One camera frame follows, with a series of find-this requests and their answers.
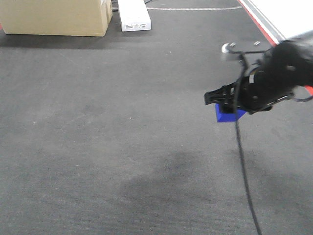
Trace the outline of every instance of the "white box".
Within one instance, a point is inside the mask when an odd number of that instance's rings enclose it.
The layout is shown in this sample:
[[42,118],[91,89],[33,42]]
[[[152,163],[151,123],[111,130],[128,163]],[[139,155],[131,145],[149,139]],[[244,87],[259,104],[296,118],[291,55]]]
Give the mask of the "white box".
[[143,0],[118,0],[122,31],[151,29],[151,19]]
[[0,0],[6,34],[104,36],[111,0]]

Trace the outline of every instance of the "white device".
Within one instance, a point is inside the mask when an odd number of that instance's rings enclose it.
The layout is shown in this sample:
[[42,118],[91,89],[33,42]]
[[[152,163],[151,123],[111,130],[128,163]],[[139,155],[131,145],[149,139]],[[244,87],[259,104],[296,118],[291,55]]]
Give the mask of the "white device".
[[118,0],[122,31],[151,29],[151,19],[143,0]]

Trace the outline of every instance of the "cardboard box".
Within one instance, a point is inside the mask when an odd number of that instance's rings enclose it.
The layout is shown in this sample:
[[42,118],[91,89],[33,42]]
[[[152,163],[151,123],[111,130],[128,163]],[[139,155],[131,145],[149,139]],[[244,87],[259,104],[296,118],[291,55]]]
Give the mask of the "cardboard box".
[[0,0],[6,34],[103,37],[111,18],[111,0]]

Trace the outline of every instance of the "red stripe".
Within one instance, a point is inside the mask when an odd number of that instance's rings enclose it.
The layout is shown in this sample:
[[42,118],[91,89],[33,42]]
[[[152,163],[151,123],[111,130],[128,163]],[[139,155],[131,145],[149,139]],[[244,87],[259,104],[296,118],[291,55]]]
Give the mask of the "red stripe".
[[248,11],[248,9],[243,5],[241,0],[238,0],[238,2],[241,4],[241,6],[246,10],[246,12],[248,13],[248,15],[251,17],[251,19],[253,20],[253,22],[256,24],[256,26],[258,26],[259,30],[263,33],[263,35],[266,37],[266,39],[269,41],[269,43],[274,47],[276,46],[276,42],[274,41],[273,38],[271,38],[269,36],[268,33],[266,33],[266,31],[262,28],[262,26],[258,23],[258,21],[256,20],[256,18],[254,18],[254,16]]
[[308,90],[308,92],[313,95],[313,87],[305,86],[305,88]]
[[[262,28],[262,26],[258,23],[258,21],[251,15],[251,13],[248,11],[248,9],[243,5],[241,0],[238,0],[238,2],[241,4],[241,6],[246,10],[246,12],[248,13],[248,15],[251,17],[251,19],[253,20],[253,22],[256,24],[256,26],[258,26],[259,30],[263,33],[263,35],[265,36],[265,38],[268,40],[268,42],[274,47],[276,46],[276,42],[274,41],[273,38],[271,38],[269,36],[268,33],[266,33],[266,31]],[[305,86],[305,88],[308,90],[308,92],[313,95],[313,87],[309,87],[309,86]]]

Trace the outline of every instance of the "black cable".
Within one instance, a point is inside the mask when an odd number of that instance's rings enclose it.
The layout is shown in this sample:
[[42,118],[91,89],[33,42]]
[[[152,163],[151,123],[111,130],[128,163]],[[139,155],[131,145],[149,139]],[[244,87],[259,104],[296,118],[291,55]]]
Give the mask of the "black cable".
[[[245,60],[243,54],[240,55],[240,59]],[[238,122],[239,115],[238,115],[238,110],[237,110],[237,102],[238,102],[241,80],[245,76],[245,71],[246,71],[245,65],[244,65],[244,69],[243,69],[240,77],[236,81],[236,87],[235,87],[235,92],[234,92],[234,112],[235,112],[235,119],[236,119],[235,128],[236,128],[237,143],[238,143],[238,149],[239,149],[239,155],[240,155],[241,169],[242,169],[242,174],[243,174],[243,179],[244,179],[244,184],[245,184],[245,189],[246,189],[246,197],[248,200],[248,204],[249,204],[250,211],[251,211],[251,214],[253,217],[253,222],[254,222],[256,231],[258,232],[258,235],[262,235],[261,228],[260,228],[258,219],[257,219],[255,211],[254,211],[254,206],[253,206],[251,193],[250,193],[250,189],[249,189],[248,177],[247,177],[247,172],[246,172],[245,156],[244,156],[244,151],[243,151],[243,147],[242,147],[240,128],[239,128],[239,122]]]

